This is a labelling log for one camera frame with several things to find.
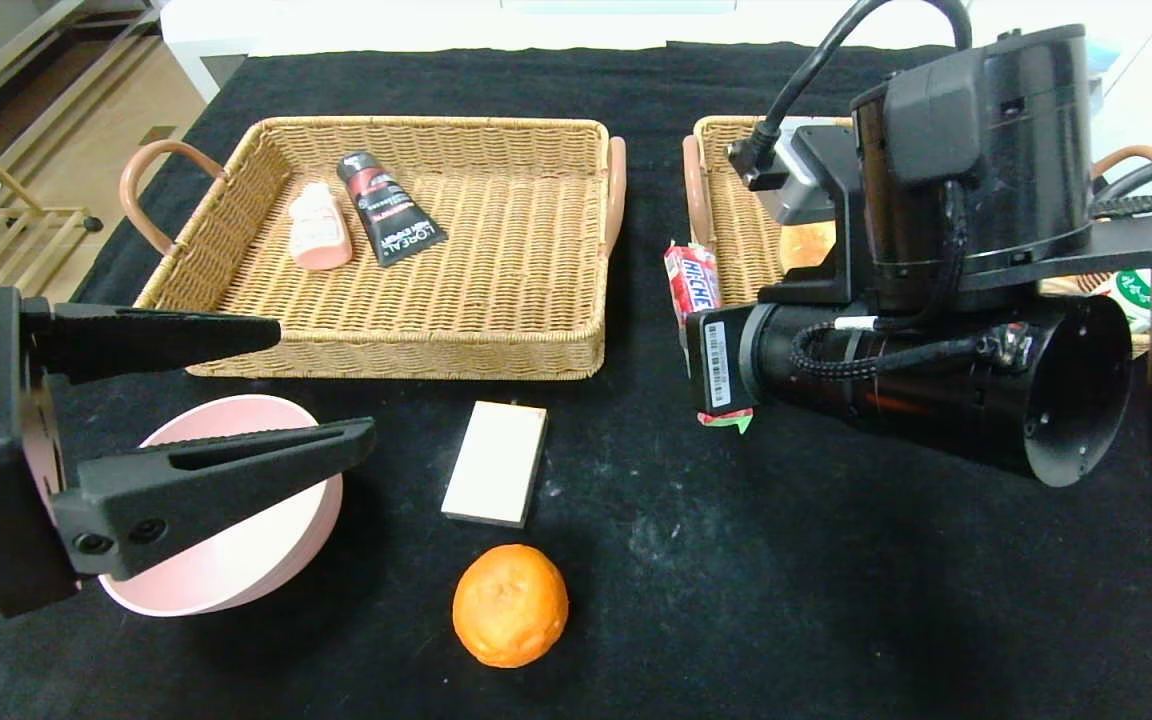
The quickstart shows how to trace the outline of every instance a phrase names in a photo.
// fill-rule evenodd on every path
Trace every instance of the orange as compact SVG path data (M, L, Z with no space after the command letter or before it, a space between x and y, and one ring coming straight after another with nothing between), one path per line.
M521 667L550 651L567 626L567 585L543 552L500 544L461 575L452 626L470 655Z

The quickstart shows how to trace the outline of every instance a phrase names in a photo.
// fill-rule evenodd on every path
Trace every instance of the small pink bottle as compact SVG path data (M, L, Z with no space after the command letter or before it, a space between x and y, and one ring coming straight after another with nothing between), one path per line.
M353 258L344 219L325 182L311 182L287 209L291 215L288 251L305 270L332 270Z

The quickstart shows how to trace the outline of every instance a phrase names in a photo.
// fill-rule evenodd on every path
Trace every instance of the wicker basket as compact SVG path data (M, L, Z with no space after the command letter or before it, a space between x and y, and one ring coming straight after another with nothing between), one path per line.
M335 165L366 150L449 240L381 270ZM215 182L177 241L145 218L136 187L166 151ZM308 182L333 187L355 258L294 264L287 206ZM268 350L189 367L197 376L586 378L602 365L608 255L626 200L626 142L593 120L271 118L220 168L176 141L123 173L128 219L164 253L136 306L264 314Z

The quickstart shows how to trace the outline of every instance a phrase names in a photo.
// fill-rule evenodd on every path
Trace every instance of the white sponge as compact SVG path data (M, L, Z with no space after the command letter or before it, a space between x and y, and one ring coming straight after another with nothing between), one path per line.
M444 515L522 528L544 433L540 407L476 402L447 484Z

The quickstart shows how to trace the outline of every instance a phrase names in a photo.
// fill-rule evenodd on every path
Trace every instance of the pink bowl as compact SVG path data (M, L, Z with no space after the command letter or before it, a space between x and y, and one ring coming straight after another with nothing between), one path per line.
M270 395L220 397L156 430L141 447L256 430L316 425L303 407ZM225 611L274 591L314 559L340 513L340 475L257 511L130 579L101 575L119 605L142 615L175 617Z

